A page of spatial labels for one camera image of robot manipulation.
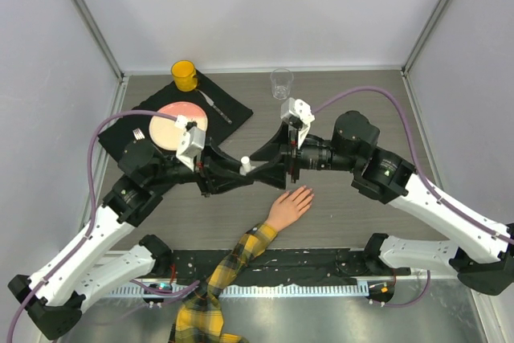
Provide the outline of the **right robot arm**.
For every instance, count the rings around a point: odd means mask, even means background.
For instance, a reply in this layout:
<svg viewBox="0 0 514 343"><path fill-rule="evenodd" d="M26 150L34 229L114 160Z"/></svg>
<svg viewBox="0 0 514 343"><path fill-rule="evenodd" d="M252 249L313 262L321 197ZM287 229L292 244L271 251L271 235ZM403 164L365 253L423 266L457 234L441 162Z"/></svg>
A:
<svg viewBox="0 0 514 343"><path fill-rule="evenodd" d="M241 170L256 181L283 189L302 169L341 170L353 175L363 196L403 210L442 235L422 241L374 233L362 263L379 275L395 268L418 268L455 275L470 289L498 296L513 282L513 226L495 223L439 190L410 162L377 146L380 131L357 111L341 114L330 140L298 129L285 119L275 136L249 157Z"/></svg>

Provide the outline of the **yellow plaid sleeve forearm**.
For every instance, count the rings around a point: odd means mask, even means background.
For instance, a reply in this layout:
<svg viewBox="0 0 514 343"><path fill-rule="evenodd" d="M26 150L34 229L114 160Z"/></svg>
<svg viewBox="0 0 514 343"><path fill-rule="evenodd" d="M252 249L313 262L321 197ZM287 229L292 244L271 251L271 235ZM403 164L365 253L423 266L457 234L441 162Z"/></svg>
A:
<svg viewBox="0 0 514 343"><path fill-rule="evenodd" d="M266 223L254 225L217 265L212 274L182 301L170 331L170 342L246 342L245 337L223 331L219 297L252 260L263 254L277 236Z"/></svg>

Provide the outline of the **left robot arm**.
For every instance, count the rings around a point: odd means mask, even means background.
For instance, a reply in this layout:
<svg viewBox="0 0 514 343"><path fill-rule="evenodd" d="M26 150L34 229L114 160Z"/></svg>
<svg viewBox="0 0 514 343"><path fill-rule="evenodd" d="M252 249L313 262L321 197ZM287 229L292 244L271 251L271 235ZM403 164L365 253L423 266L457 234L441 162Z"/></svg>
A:
<svg viewBox="0 0 514 343"><path fill-rule="evenodd" d="M144 236L110 263L96 263L132 233L177 184L195 183L204 195L250 184L248 157L236 160L214 143L186 140L176 157L165 156L148 139L133 140L118 164L122 177L93 205L82 231L49 263L31 276L16 275L8 288L38 330L50 341L66 335L82 315L111 290L151 275L165 276L173 252L156 235Z"/></svg>

